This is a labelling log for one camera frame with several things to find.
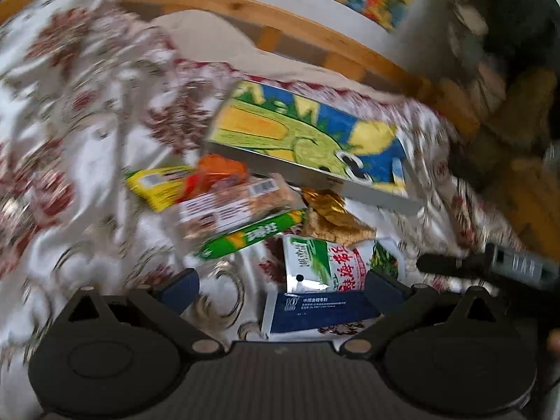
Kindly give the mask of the colourful painted storage box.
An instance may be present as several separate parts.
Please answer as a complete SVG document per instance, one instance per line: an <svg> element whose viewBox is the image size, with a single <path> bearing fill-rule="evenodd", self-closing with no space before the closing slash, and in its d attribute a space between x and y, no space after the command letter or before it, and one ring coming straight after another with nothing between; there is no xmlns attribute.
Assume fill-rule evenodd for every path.
<svg viewBox="0 0 560 420"><path fill-rule="evenodd" d="M414 215L426 201L396 125L361 120L268 84L237 82L204 147L254 174L279 174L300 188L331 190L400 214Z"/></svg>

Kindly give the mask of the black garment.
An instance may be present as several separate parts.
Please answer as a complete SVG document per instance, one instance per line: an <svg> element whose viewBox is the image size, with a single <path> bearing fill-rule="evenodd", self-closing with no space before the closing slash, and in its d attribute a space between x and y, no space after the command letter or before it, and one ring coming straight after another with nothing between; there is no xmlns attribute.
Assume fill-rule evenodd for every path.
<svg viewBox="0 0 560 420"><path fill-rule="evenodd" d="M557 0L486 0L484 50L512 86L539 69L559 72Z"/></svg>

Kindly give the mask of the green snack stick packet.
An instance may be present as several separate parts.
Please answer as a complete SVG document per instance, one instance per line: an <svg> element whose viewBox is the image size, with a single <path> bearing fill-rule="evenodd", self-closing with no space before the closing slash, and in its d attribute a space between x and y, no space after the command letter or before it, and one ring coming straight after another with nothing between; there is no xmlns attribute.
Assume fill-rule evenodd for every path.
<svg viewBox="0 0 560 420"><path fill-rule="evenodd" d="M300 225L305 215L305 210L291 210L243 226L204 243L196 256L203 260L220 259Z"/></svg>

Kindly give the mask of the floral satin bed cover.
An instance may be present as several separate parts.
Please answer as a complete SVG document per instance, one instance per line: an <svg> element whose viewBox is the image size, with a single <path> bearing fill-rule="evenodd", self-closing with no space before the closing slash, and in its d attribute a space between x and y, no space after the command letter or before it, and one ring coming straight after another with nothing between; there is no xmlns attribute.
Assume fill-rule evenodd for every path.
<svg viewBox="0 0 560 420"><path fill-rule="evenodd" d="M184 58L170 35L120 0L33 0L1 26L1 415L41 415L28 363L69 298L107 295L180 272L161 218L126 187L134 171L196 161L194 126L237 79L262 80L363 120L396 125L427 195L406 217L366 209L404 255L408 282L421 253L464 256L489 243L521 248L504 216L448 170L456 134L425 105L349 89L252 76Z"/></svg>

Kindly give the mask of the blue white packet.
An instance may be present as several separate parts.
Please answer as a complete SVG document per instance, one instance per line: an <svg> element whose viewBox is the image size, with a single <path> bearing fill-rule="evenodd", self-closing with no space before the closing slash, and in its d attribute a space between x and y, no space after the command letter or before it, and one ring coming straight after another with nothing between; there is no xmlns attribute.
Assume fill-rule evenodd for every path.
<svg viewBox="0 0 560 420"><path fill-rule="evenodd" d="M380 317L363 291L268 294L262 333L287 334Z"/></svg>

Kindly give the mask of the yellow snack packet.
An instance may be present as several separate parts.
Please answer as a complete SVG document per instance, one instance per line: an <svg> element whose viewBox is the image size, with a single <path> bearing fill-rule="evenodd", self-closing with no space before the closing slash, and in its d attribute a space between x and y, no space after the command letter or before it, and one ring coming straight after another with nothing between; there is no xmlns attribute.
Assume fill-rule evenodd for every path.
<svg viewBox="0 0 560 420"><path fill-rule="evenodd" d="M161 212L181 197L186 178L194 172L188 165L140 170L128 175L125 184L153 211Z"/></svg>

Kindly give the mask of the clear cracker packet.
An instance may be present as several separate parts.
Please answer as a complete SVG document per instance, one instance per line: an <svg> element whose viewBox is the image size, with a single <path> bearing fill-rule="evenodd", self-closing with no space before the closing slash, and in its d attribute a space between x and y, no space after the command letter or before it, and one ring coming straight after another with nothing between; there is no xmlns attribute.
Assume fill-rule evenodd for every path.
<svg viewBox="0 0 560 420"><path fill-rule="evenodd" d="M184 241L205 240L256 222L273 211L294 209L300 201L281 175L206 192L173 208Z"/></svg>

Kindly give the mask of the orange snack packet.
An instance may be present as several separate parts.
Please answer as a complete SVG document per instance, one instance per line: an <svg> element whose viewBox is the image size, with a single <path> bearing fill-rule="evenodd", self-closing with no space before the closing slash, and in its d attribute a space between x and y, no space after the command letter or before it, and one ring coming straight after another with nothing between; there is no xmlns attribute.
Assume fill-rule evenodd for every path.
<svg viewBox="0 0 560 420"><path fill-rule="evenodd" d="M180 203L210 191L238 186L247 183L249 179L250 172L244 163L217 154L203 155L196 171L186 176L176 202Z"/></svg>

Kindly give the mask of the white green red snack bag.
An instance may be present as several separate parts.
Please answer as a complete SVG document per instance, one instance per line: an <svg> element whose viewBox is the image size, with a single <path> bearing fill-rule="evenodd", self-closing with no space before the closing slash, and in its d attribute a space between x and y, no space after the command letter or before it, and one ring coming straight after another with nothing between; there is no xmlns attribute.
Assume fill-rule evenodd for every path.
<svg viewBox="0 0 560 420"><path fill-rule="evenodd" d="M406 275L404 256L390 239L365 240L345 246L286 235L283 249L288 293L363 290L371 270L399 282Z"/></svg>

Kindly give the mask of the brown plush toy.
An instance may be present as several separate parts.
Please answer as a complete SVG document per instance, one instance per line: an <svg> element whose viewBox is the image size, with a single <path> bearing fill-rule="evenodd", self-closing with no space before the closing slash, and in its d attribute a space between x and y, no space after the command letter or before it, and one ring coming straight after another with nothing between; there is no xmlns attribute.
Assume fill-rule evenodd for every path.
<svg viewBox="0 0 560 420"><path fill-rule="evenodd" d="M558 260L559 175L545 158L559 82L539 69L506 91L500 85L440 82L435 108L460 134L452 170L505 216L526 248Z"/></svg>

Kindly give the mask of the gold wrapped biscuit packet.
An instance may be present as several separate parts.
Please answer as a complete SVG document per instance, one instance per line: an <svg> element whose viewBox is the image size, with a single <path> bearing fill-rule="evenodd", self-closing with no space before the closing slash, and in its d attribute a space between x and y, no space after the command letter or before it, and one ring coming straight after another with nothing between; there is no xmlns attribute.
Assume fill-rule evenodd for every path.
<svg viewBox="0 0 560 420"><path fill-rule="evenodd" d="M377 231L344 207L344 198L333 191L302 190L308 205L302 235L343 246L374 240Z"/></svg>

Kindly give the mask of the beige pillow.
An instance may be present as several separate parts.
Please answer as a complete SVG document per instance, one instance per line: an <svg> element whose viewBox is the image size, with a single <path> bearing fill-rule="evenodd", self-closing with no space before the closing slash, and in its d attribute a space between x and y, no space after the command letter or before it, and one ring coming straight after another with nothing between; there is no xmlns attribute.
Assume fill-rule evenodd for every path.
<svg viewBox="0 0 560 420"><path fill-rule="evenodd" d="M387 82L370 87L324 67L261 50L242 31L211 12L197 9L173 12L153 19L151 24L167 32L180 54L188 60L223 62L252 76L279 82L349 89L382 102L395 100L400 94L397 87Z"/></svg>

